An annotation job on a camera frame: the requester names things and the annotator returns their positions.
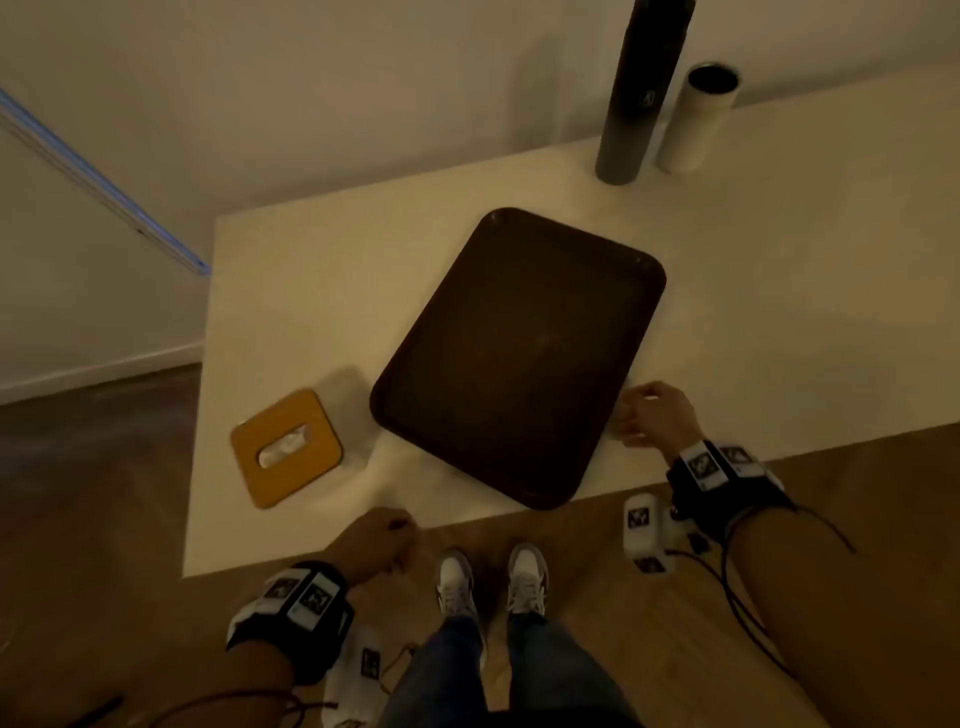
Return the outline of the person's right hand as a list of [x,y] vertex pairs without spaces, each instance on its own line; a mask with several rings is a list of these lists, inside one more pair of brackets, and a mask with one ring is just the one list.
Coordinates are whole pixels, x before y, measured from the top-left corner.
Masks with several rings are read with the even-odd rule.
[[686,393],[664,381],[650,381],[624,391],[609,429],[628,448],[656,450],[667,467],[706,436]]

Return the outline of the person's left hand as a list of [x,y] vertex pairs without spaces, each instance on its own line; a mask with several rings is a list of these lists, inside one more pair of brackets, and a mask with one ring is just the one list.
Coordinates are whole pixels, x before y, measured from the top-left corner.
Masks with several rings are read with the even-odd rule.
[[406,512],[378,506],[359,516],[321,552],[319,560],[329,564],[351,587],[358,587],[385,575],[387,562],[387,513]]

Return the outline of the person's right forearm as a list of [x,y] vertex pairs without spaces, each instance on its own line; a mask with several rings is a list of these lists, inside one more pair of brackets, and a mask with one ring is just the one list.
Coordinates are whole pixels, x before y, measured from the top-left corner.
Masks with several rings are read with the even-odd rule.
[[887,580],[822,521],[744,515],[728,555],[772,642],[830,728],[960,728],[960,623]]

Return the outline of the person's left forearm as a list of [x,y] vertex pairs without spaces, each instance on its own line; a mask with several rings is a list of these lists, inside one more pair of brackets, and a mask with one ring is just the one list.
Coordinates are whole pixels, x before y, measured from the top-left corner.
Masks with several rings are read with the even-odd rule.
[[242,642],[214,662],[202,686],[174,700],[177,711],[160,728],[282,728],[294,677],[274,645]]

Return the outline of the person's left white sneaker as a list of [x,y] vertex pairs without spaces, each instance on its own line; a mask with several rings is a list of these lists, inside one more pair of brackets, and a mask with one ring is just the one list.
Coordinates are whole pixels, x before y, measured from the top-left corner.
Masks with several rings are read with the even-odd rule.
[[469,618],[480,624],[474,600],[474,570],[467,555],[459,548],[440,554],[436,569],[438,610],[444,620]]

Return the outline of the person's white sneaker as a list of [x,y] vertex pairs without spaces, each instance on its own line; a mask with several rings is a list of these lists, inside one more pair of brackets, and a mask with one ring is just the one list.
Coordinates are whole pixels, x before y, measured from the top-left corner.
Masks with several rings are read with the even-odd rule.
[[444,620],[469,618],[480,624],[474,600],[474,570],[467,555],[459,548],[440,554],[436,569],[438,610]]
[[507,611],[510,615],[546,616],[549,570],[533,543],[517,544],[510,553]]

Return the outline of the person's right white sneaker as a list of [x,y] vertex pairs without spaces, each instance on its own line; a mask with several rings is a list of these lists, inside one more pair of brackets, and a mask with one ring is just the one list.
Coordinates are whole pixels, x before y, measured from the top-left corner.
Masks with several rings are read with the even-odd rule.
[[549,570],[533,543],[517,544],[510,553],[507,611],[510,615],[546,616]]

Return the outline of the dark brown rectangular tray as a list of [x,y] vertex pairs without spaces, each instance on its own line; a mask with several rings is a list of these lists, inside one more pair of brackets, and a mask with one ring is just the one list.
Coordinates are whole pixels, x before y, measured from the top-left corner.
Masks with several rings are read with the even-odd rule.
[[651,254],[486,213],[372,387],[379,426],[517,503],[568,503],[666,290]]

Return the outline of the person's left leg blue jeans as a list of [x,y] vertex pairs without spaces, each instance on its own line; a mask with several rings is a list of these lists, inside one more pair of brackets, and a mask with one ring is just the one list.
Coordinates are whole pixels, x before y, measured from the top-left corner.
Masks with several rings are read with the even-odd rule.
[[489,715],[480,673],[483,647],[476,618],[446,618],[415,652],[378,728],[476,728],[483,723]]

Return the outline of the white tissue in box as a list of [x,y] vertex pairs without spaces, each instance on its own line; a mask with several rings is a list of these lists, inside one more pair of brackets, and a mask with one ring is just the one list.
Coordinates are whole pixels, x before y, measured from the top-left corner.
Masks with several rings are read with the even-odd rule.
[[282,460],[303,449],[309,439],[309,425],[304,423],[275,441],[265,445],[257,455],[259,467],[264,470],[278,465]]

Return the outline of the white tissue box wooden lid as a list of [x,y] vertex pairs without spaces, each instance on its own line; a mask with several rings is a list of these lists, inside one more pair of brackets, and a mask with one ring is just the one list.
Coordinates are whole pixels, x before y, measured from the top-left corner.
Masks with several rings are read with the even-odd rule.
[[[283,395],[236,424],[229,443],[253,506],[261,511],[290,500],[331,494],[363,473],[378,443],[371,386],[356,367],[332,371]],[[306,446],[277,465],[258,465],[259,452],[306,424]]]

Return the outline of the person's right leg blue jeans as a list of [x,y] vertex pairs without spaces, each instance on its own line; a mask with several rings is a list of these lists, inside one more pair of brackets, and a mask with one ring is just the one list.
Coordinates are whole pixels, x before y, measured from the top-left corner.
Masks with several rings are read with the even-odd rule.
[[558,623],[508,617],[513,719],[535,728],[644,728],[616,681]]

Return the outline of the white cylindrical tumbler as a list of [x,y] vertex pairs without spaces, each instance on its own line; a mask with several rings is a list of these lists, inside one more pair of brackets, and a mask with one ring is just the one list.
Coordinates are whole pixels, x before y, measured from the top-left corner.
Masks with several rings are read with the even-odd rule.
[[672,175],[697,170],[732,112],[740,89],[736,67],[717,61],[692,66],[657,151],[656,166]]

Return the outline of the tall black cylindrical bottle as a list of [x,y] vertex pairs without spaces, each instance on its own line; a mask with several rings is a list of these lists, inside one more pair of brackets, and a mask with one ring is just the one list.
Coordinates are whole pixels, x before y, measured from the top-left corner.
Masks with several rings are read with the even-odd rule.
[[635,0],[594,172],[609,186],[638,176],[687,39],[697,0]]

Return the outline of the white baseboard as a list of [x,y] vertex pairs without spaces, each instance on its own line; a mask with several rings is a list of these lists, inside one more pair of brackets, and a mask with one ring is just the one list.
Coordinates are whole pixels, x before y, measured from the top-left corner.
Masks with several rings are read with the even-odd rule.
[[191,366],[201,363],[204,354],[205,343],[197,341],[102,364],[57,370],[18,381],[0,382],[0,407]]

